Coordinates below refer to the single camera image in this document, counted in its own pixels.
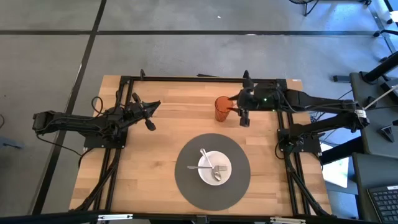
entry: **desk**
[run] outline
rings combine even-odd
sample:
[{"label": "desk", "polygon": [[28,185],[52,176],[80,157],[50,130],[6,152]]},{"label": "desk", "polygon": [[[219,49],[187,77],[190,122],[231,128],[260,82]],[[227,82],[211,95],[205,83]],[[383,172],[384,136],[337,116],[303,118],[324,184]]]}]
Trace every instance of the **desk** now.
[{"label": "desk", "polygon": [[398,184],[398,160],[381,156],[353,154],[356,180],[358,183],[359,219],[378,222],[367,189]]},{"label": "desk", "polygon": [[[389,1],[389,0],[384,0],[388,11],[393,12],[398,10],[398,2],[397,1]],[[387,24],[392,24],[394,21],[392,19],[389,19],[387,21]]]},{"label": "desk", "polygon": [[[104,76],[99,90],[104,108],[114,105],[120,78]],[[287,80],[287,86],[302,89],[300,80]],[[250,128],[240,127],[239,117],[235,113],[230,113],[223,123],[214,119],[216,98],[235,95],[240,89],[240,83],[135,81],[133,91],[142,100],[160,100],[162,104],[152,118],[156,131],[147,130],[143,121],[129,128],[126,147],[121,151],[111,211],[292,215],[285,164],[274,155],[276,130],[279,128],[277,113],[251,112]],[[294,121],[305,124],[310,122],[310,118],[306,113],[294,114]],[[224,134],[236,141],[246,153],[251,166],[251,182],[245,196],[222,211],[194,207],[181,195],[174,179],[175,161],[182,147],[195,136],[205,133]],[[301,155],[305,183],[323,209],[330,213],[319,161],[312,154]],[[103,156],[104,149],[94,149],[83,158],[70,208],[79,206],[93,190],[100,175]],[[101,208],[106,190],[107,187],[102,194]],[[298,209],[302,211],[297,187],[295,192]]]},{"label": "desk", "polygon": [[[368,96],[377,98],[384,93],[383,89],[380,87],[380,85],[385,82],[383,78],[379,78],[378,84],[370,85],[362,80],[359,73],[351,73],[349,76],[354,99],[361,105],[363,105]],[[377,102],[377,107],[394,105],[395,103],[389,96],[385,96]],[[388,108],[367,111],[366,116],[370,120],[370,125],[361,130],[361,137],[324,152],[321,156],[321,160],[324,164],[348,157],[353,152],[398,158],[398,132],[392,132],[396,139],[395,142],[387,141],[377,132],[379,129],[392,124],[394,120],[398,119],[398,109]]]}]

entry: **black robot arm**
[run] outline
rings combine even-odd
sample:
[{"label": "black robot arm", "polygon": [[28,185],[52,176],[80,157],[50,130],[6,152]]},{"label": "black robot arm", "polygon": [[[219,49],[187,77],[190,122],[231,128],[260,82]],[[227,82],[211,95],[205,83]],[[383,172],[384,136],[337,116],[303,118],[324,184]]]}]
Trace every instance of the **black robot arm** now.
[{"label": "black robot arm", "polygon": [[338,114],[333,118],[307,125],[293,125],[291,137],[303,134],[320,133],[336,128],[348,128],[351,132],[363,129],[369,124],[366,113],[353,100],[334,100],[312,97],[308,94],[283,88],[280,85],[259,83],[254,86],[249,72],[245,71],[243,89],[230,100],[236,100],[237,108],[230,108],[241,117],[240,125],[250,125],[249,111],[285,111],[300,113],[304,111],[319,111]]},{"label": "black robot arm", "polygon": [[96,117],[78,116],[54,111],[44,111],[33,116],[33,130],[37,135],[55,131],[76,131],[86,138],[98,138],[105,142],[118,142],[129,126],[144,119],[147,128],[155,130],[150,121],[159,101],[145,103],[133,93],[134,102],[129,102],[124,108],[113,107]]}]

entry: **cable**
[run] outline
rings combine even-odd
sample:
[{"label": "cable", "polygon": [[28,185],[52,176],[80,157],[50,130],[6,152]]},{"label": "cable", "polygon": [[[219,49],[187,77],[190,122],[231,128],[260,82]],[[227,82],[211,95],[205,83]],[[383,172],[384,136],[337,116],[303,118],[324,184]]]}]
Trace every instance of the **cable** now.
[{"label": "cable", "polygon": [[278,148],[278,145],[282,142],[282,140],[283,140],[283,139],[279,140],[279,142],[278,142],[278,143],[276,144],[276,146],[275,146],[275,156],[276,156],[276,158],[278,158],[278,159],[285,159],[285,158],[279,157],[278,154],[276,153],[276,150],[277,150],[277,148]]},{"label": "cable", "polygon": [[381,98],[383,98],[384,96],[386,96],[387,94],[389,94],[390,92],[394,91],[395,89],[398,88],[398,85],[394,86],[393,88],[391,88],[389,91],[383,93],[383,95],[379,96],[377,99],[373,100],[372,103],[368,104],[365,107],[365,110],[368,109],[370,106],[372,106],[375,102],[379,101]]},{"label": "cable", "polygon": [[76,152],[76,151],[73,150],[73,149],[70,149],[70,148],[65,147],[65,146],[62,146],[62,145],[60,145],[60,144],[57,144],[57,143],[54,143],[54,142],[50,142],[50,141],[47,141],[47,140],[44,140],[44,139],[40,138],[38,134],[36,134],[36,137],[37,137],[38,139],[42,140],[43,142],[47,142],[47,143],[53,144],[54,146],[60,146],[60,147],[62,147],[62,148],[64,148],[64,149],[68,149],[69,151],[74,152],[74,153],[78,154],[79,156],[81,156],[81,154],[79,154],[78,152]]},{"label": "cable", "polygon": [[335,146],[338,146],[338,145],[340,145],[340,144],[331,143],[331,142],[327,142],[327,141],[322,141],[322,143],[327,143],[327,144],[331,144],[331,145],[335,145]]},{"label": "cable", "polygon": [[398,107],[398,105],[394,105],[394,106],[383,106],[383,107],[379,107],[379,108],[370,108],[368,110],[378,110],[378,109],[386,109],[386,108],[394,108],[394,107]]},{"label": "cable", "polygon": [[280,89],[277,88],[277,91],[280,93],[280,95],[282,95],[283,99],[286,101],[287,106],[294,112],[294,113],[298,113],[297,111],[295,111],[292,106],[290,105],[290,103],[287,101],[285,95],[281,92]]},{"label": "cable", "polygon": [[[337,100],[340,100],[341,98],[343,98],[345,95],[347,95],[348,93],[351,93],[353,90],[350,90],[346,93],[343,94],[343,96],[337,98]],[[315,121],[319,121],[319,119],[325,114],[325,112],[323,112]]]},{"label": "cable", "polygon": [[318,2],[319,2],[319,0],[316,1],[316,3],[312,6],[312,8],[308,12],[305,13],[305,15],[309,15],[312,12],[313,8],[315,8],[315,6],[317,6]]},{"label": "cable", "polygon": [[[346,104],[341,104],[341,103],[328,103],[328,104],[324,104],[324,105],[316,105],[316,106],[308,106],[308,107],[306,107],[306,110],[313,110],[313,109],[315,109],[315,108],[327,108],[327,107],[329,107],[329,106],[341,106],[341,105],[355,105],[356,103],[358,103],[357,101],[352,101],[352,102],[349,102],[349,103],[346,103]],[[347,111],[347,109],[337,109],[337,108],[334,108],[334,110],[340,110],[340,111]]]},{"label": "cable", "polygon": [[81,159],[83,158],[83,156],[85,156],[87,153],[89,153],[91,150],[93,150],[94,148],[89,148],[89,149],[87,149],[87,151],[85,151],[81,156],[80,156],[80,159],[79,159],[79,163],[78,163],[78,167],[80,167],[80,163],[81,163]]},{"label": "cable", "polygon": [[4,117],[3,117],[1,114],[0,114],[0,117],[1,117],[1,119],[2,119],[0,128],[2,128],[2,126],[4,125],[4,123],[6,122],[6,120],[4,119]]},{"label": "cable", "polygon": [[[94,105],[95,99],[99,99],[99,101],[101,102],[101,109],[99,111],[95,108],[95,105]],[[98,113],[94,118],[97,118],[100,114],[103,114],[102,113],[103,106],[104,106],[104,101],[102,100],[101,97],[95,96],[95,97],[93,97],[93,99],[91,99],[91,107],[94,109],[95,112]]]},{"label": "cable", "polygon": [[337,129],[334,129],[331,131],[331,133],[328,134],[328,136],[326,136],[326,138],[323,141],[320,141],[320,143],[322,144],[324,141],[326,141],[326,139],[328,139],[328,137],[333,134]]},{"label": "cable", "polygon": [[116,95],[116,100],[118,100],[118,93],[119,93],[119,90],[116,90],[116,93],[115,93],[115,95]]},{"label": "cable", "polygon": [[321,164],[321,170],[323,171],[323,163],[322,163],[321,159],[315,152],[313,152],[312,154],[319,160],[319,163]]}]

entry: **gray placemat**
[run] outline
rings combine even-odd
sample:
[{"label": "gray placemat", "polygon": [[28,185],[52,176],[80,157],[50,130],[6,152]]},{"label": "gray placemat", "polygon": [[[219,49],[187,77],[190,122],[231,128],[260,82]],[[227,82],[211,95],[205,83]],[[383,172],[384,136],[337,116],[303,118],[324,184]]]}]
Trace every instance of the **gray placemat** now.
[{"label": "gray placemat", "polygon": [[[222,185],[206,184],[196,169],[201,158],[200,149],[219,151],[231,161],[231,177]],[[221,134],[202,134],[189,141],[178,155],[175,165],[175,181],[181,194],[192,205],[204,210],[224,210],[236,204],[246,193],[250,183],[249,160],[242,148],[229,137]]]}]

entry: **plastic cup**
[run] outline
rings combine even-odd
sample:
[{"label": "plastic cup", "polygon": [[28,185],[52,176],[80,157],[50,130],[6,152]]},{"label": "plastic cup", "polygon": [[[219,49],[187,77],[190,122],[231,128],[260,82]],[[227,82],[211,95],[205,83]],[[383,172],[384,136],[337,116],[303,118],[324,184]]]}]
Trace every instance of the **plastic cup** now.
[{"label": "plastic cup", "polygon": [[217,98],[215,101],[215,108],[216,108],[216,120],[219,122],[225,121],[226,117],[228,117],[229,112],[231,111],[228,108],[233,107],[233,102],[228,99],[229,97],[227,96],[221,96]]}]

